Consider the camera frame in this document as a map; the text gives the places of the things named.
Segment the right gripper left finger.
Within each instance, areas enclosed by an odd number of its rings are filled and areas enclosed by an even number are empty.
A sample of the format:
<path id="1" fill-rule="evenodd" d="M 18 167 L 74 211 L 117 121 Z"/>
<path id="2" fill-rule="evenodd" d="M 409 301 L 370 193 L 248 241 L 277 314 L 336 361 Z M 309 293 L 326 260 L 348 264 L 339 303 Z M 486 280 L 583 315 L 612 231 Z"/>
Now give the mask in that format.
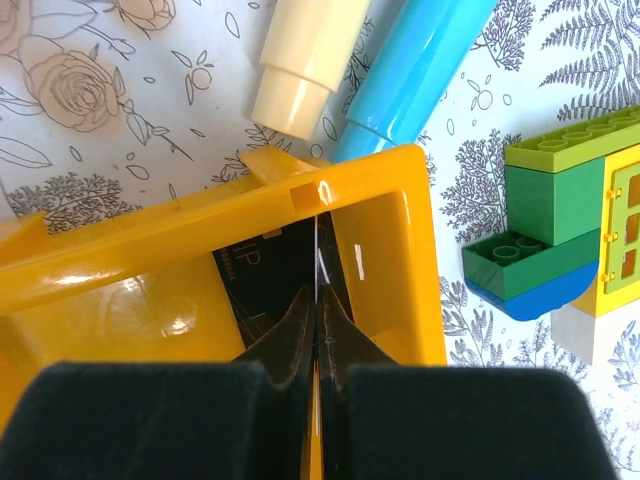
<path id="1" fill-rule="evenodd" d="M 5 479 L 306 479 L 315 299 L 228 363 L 60 362 L 1 439 Z"/>

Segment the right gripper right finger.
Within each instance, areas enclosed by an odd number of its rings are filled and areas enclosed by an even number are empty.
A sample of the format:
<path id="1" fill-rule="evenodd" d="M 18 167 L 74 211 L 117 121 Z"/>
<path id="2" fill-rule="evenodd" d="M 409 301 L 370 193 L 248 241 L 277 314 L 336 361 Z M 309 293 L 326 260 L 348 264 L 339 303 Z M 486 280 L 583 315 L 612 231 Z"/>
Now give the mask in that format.
<path id="1" fill-rule="evenodd" d="M 585 395 L 551 369 L 402 366 L 316 306 L 328 479 L 612 479 Z"/>

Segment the black VIP credit card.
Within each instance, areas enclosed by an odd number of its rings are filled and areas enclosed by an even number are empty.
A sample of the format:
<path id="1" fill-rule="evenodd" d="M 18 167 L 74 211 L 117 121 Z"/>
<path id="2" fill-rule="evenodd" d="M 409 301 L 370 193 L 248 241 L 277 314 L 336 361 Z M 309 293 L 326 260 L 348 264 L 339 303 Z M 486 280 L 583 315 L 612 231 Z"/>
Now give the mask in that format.
<path id="1" fill-rule="evenodd" d="M 325 292 L 331 289 L 332 254 L 335 252 L 335 236 L 328 213 L 315 221 L 315 411 L 318 444 L 319 471 L 323 479 L 334 479 L 334 448 L 332 446 L 334 392 L 332 373 L 327 359 L 327 333 L 325 328 Z"/>

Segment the black card in bin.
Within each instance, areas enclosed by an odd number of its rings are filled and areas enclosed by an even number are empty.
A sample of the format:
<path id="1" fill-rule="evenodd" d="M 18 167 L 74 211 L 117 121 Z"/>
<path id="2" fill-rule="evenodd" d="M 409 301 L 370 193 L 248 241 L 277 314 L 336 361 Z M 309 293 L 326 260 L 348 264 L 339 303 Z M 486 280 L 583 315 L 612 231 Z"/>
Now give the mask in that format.
<path id="1" fill-rule="evenodd" d="M 245 347 L 254 344 L 284 317 L 300 288 L 315 289 L 317 217 L 212 252 Z M 332 288 L 347 316 L 352 318 L 335 230 L 334 236 Z"/>

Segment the yellow toy bin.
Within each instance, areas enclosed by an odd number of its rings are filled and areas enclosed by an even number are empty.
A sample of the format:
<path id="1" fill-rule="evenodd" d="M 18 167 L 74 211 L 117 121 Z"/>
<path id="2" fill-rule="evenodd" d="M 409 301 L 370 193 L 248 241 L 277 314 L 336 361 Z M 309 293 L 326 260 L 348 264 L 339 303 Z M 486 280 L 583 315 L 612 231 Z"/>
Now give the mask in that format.
<path id="1" fill-rule="evenodd" d="M 446 361 L 425 155 L 317 167 L 273 147 L 223 186 L 72 231 L 1 227 L 1 439 L 44 369 L 228 363 L 244 353 L 212 252 L 328 213 L 353 317 L 400 364 Z"/>

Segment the colourful block house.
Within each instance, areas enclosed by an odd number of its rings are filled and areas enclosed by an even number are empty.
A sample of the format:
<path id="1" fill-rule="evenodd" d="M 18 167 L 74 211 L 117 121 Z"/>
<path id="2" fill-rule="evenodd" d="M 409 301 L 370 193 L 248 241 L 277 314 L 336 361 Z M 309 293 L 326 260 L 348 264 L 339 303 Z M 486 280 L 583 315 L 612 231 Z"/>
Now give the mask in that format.
<path id="1" fill-rule="evenodd" d="M 590 366 L 639 311 L 639 110 L 627 107 L 505 150 L 507 228 L 465 246 L 467 288 Z"/>

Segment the cream wooden pin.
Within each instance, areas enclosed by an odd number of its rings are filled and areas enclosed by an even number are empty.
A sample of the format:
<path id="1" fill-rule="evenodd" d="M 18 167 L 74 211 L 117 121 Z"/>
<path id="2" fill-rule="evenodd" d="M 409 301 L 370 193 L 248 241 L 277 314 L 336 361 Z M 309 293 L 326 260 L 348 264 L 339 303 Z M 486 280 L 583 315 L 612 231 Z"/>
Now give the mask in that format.
<path id="1" fill-rule="evenodd" d="M 281 0 L 260 57 L 251 119 L 284 135 L 313 137 L 338 91 L 370 2 Z"/>

